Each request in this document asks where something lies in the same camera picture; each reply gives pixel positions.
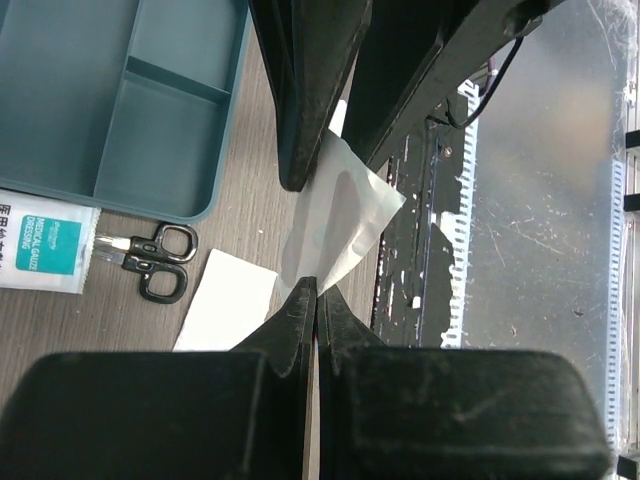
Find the dark teal divided tray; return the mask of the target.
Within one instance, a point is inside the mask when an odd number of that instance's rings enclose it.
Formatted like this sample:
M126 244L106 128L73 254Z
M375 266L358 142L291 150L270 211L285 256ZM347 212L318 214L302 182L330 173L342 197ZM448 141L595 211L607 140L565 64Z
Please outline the dark teal divided tray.
M244 1L5 1L1 185L160 221L212 210Z

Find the teal white sachet packet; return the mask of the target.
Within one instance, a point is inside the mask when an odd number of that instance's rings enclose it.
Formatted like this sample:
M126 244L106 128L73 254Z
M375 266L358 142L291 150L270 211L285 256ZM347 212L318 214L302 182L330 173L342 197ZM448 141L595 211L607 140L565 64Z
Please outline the teal white sachet packet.
M99 208L1 191L1 286L81 294Z

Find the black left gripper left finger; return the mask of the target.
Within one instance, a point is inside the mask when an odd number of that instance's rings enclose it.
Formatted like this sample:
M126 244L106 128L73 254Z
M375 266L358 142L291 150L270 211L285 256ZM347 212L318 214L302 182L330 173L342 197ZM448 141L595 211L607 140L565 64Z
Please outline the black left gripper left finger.
M218 352L47 355L1 416L5 479L298 479L317 286Z

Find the white gauze pad stack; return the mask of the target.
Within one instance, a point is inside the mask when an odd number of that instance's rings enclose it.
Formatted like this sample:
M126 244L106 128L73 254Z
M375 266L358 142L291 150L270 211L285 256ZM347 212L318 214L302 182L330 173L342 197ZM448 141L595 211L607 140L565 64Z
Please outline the white gauze pad stack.
M316 169L297 195L277 279L281 300L303 277L316 279L319 295L338 283L378 245L406 201L340 137L346 109L347 102L340 100Z

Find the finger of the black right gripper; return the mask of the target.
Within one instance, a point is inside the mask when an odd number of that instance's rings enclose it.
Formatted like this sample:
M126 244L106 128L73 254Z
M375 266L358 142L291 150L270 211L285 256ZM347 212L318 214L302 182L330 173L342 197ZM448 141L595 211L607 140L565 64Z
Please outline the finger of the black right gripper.
M547 1L376 1L342 131L371 169L493 54L535 29Z
M299 192L314 172L373 3L250 0L274 99L279 181Z

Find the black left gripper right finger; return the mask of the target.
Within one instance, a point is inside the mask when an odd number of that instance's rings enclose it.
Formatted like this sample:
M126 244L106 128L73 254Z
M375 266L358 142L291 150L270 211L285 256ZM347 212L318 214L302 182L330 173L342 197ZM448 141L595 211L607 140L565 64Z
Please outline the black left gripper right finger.
M324 479L600 479L589 390L544 351L384 344L332 288L316 307Z

